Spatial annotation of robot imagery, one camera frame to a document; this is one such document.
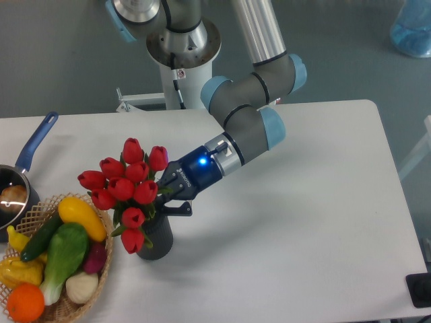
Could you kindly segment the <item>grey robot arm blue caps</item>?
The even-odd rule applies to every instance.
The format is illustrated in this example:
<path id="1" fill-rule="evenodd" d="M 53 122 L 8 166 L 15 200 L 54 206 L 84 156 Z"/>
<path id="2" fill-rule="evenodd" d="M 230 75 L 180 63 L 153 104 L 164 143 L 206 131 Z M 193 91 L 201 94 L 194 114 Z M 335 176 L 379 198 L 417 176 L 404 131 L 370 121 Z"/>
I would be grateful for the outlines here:
<path id="1" fill-rule="evenodd" d="M 198 1 L 106 2 L 126 41 L 145 38 L 163 84 L 157 94 L 120 95 L 121 108 L 204 108 L 223 129 L 169 163 L 158 182 L 159 215 L 191 215 L 190 202 L 198 193 L 280 143 L 286 130 L 271 105 L 306 82 L 306 67 L 299 56 L 287 52 L 271 2 L 234 1 L 232 6 L 253 63 L 253 71 L 240 81 L 213 76 L 221 38 L 201 15 Z"/>

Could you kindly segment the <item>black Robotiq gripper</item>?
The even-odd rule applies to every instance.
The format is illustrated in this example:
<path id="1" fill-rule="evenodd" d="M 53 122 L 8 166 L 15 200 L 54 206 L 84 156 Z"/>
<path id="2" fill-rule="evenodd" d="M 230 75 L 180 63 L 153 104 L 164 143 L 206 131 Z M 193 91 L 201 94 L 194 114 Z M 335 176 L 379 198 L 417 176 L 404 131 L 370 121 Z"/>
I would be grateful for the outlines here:
<path id="1" fill-rule="evenodd" d="M 222 179 L 222 173 L 210 156 L 210 150 L 200 146 L 182 158 L 172 161 L 158 180 L 158 188 L 168 188 L 155 201 L 156 213 L 165 217 L 190 217 L 193 200 L 201 191 Z M 184 201 L 180 206 L 166 206 L 170 201 Z"/>

